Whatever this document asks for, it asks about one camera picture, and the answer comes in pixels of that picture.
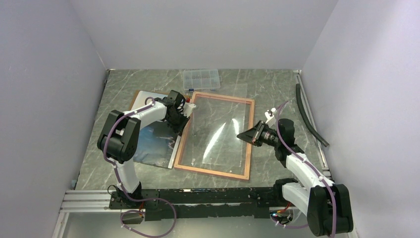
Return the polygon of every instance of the marble surface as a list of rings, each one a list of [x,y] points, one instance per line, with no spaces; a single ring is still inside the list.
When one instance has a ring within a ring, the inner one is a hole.
[[[222,78],[221,90],[224,85],[247,84],[246,95],[255,100],[254,123],[265,119],[264,112],[267,109],[290,100],[282,117],[295,122],[296,143],[305,151],[309,160],[321,169],[315,141],[303,124],[296,105],[296,82],[292,70],[223,69],[219,70],[219,75]],[[116,184],[112,167],[103,160],[101,151],[96,147],[108,113],[114,109],[128,110],[136,90],[167,92],[171,89],[183,92],[182,70],[113,70],[110,72],[76,189],[106,189],[109,185]],[[221,153],[220,156],[226,158],[229,155]],[[276,179],[293,177],[293,174],[276,160],[274,150],[269,146],[253,147],[249,180],[236,180],[177,169],[169,170],[140,163],[135,163],[135,169],[143,188],[272,186]]]

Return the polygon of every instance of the purple cable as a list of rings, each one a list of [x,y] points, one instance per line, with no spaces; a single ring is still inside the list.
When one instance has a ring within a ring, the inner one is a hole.
[[[151,104],[149,104],[149,105],[147,105],[147,106],[145,106],[145,107],[142,107],[142,108],[140,108],[140,109],[138,109],[138,110],[135,110],[135,111],[132,111],[132,112],[129,112],[129,113],[127,113],[127,114],[125,114],[125,115],[123,115],[122,117],[120,117],[120,119],[118,119],[116,122],[115,122],[115,124],[112,126],[112,128],[111,128],[111,131],[109,131],[109,134],[108,134],[108,136],[106,137],[106,140],[105,140],[105,145],[104,145],[104,159],[105,159],[105,161],[107,161],[108,163],[111,163],[112,164],[112,166],[114,167],[114,172],[115,172],[115,176],[117,177],[117,181],[118,181],[118,183],[120,183],[121,184],[121,190],[124,192],[124,194],[125,194],[125,196],[127,196],[127,198],[128,199],[130,199],[131,201],[134,201],[134,202],[145,202],[145,201],[150,201],[150,200],[160,200],[160,201],[162,201],[162,202],[165,202],[165,203],[167,203],[167,204],[169,204],[169,206],[172,208],[172,211],[173,211],[173,214],[174,214],[174,220],[173,220],[173,224],[172,224],[172,227],[166,232],[166,233],[164,233],[164,234],[162,234],[162,235],[159,235],[159,236],[150,236],[150,235],[147,235],[147,234],[144,234],[144,233],[141,233],[141,232],[139,232],[139,231],[137,231],[137,230],[135,230],[135,229],[132,229],[131,227],[128,227],[126,224],[124,224],[124,222],[123,222],[123,220],[122,220],[122,217],[125,215],[125,214],[128,214],[128,213],[139,213],[139,214],[141,214],[142,212],[141,211],[137,211],[137,210],[129,210],[129,211],[126,211],[126,212],[124,212],[123,214],[121,214],[121,217],[120,217],[120,222],[121,222],[121,224],[122,224],[122,226],[124,227],[124,228],[126,228],[126,229],[128,229],[128,230],[130,230],[130,231],[132,231],[132,232],[135,232],[135,233],[137,233],[137,234],[139,234],[139,235],[142,235],[142,236],[144,236],[144,237],[149,237],[149,238],[160,238],[160,237],[164,237],[165,235],[167,235],[167,234],[169,234],[172,230],[173,230],[173,228],[175,227],[175,223],[176,223],[176,210],[175,210],[175,207],[169,202],[169,201],[167,201],[167,200],[165,200],[165,199],[163,199],[163,198],[159,198],[159,197],[152,197],[152,198],[146,198],[146,199],[134,199],[134,198],[132,198],[132,197],[130,197],[129,195],[128,195],[128,192],[127,192],[127,190],[125,189],[125,187],[124,187],[124,185],[122,184],[122,182],[121,182],[121,178],[120,178],[120,176],[119,176],[119,174],[118,174],[118,170],[117,170],[117,166],[116,166],[116,163],[115,162],[113,162],[113,161],[111,161],[111,160],[109,160],[108,159],[108,157],[106,156],[106,152],[107,152],[107,150],[108,150],[108,144],[109,144],[109,140],[110,140],[110,138],[111,138],[111,135],[112,135],[112,133],[115,131],[115,129],[117,128],[117,126],[118,126],[118,124],[122,121],[122,120],[124,120],[126,117],[129,117],[129,116],[132,116],[132,115],[134,115],[134,114],[136,114],[136,113],[139,113],[139,112],[143,112],[143,111],[145,111],[145,110],[147,110],[147,109],[149,109],[149,108],[151,108],[151,107],[153,107],[153,105],[155,105],[155,100],[154,100],[154,98],[153,97],[148,97],[148,98],[146,98],[146,100],[145,100],[145,104],[147,103],[147,100],[148,99],[151,99],[152,100],[152,103]]]
[[[309,226],[309,224],[305,224],[305,225],[301,225],[301,226],[288,226],[288,225],[286,225],[284,228],[287,228],[287,229],[302,229],[302,228],[305,228],[305,227],[308,227]]]
[[[280,139],[281,143],[284,145],[284,147],[286,147],[286,149],[288,151],[290,151],[290,153],[292,153],[293,155],[295,155],[299,160],[301,160],[302,162],[304,161],[304,159],[302,157],[300,157],[296,152],[294,152],[287,144],[286,142],[284,142],[283,138],[281,137],[280,134],[280,128],[278,125],[278,122],[280,120],[280,113],[283,110],[284,106],[288,103],[289,101],[283,103],[282,105],[280,105],[277,110],[277,122],[276,122],[276,128],[277,128],[277,135],[278,138]],[[319,177],[322,176],[319,171],[315,168],[315,166],[313,166],[311,163],[309,163],[308,161],[304,162],[305,164],[307,164],[314,172],[315,174]],[[325,187],[328,190],[329,195],[331,196],[331,202],[332,202],[332,231],[331,231],[331,238],[335,237],[335,233],[336,233],[336,228],[337,228],[337,204],[335,202],[335,197],[334,197],[334,193],[332,192],[331,188],[328,186],[327,182],[323,179],[322,183],[325,185]],[[302,228],[302,227],[289,227],[286,226],[286,228],[290,228],[290,229],[298,229],[298,228]]]

